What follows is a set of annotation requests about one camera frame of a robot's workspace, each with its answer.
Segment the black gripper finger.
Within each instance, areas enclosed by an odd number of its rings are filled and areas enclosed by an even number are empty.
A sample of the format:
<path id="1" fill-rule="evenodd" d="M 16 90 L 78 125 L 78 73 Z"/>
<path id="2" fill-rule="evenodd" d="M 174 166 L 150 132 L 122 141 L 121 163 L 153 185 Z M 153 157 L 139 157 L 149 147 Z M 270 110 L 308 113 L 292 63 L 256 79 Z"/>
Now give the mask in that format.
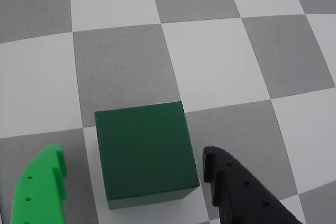
<path id="1" fill-rule="evenodd" d="M 202 161 L 220 223 L 301 223 L 229 152 L 207 146 Z"/>

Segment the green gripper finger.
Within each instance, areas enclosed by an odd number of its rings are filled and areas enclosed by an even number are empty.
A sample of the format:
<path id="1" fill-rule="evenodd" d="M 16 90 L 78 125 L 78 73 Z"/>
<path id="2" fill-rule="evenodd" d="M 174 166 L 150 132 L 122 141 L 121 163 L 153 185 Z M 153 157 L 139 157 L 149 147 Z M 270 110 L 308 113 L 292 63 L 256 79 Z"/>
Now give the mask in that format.
<path id="1" fill-rule="evenodd" d="M 27 166 L 14 190 L 11 223 L 66 223 L 67 165 L 60 144 L 44 148 Z"/>

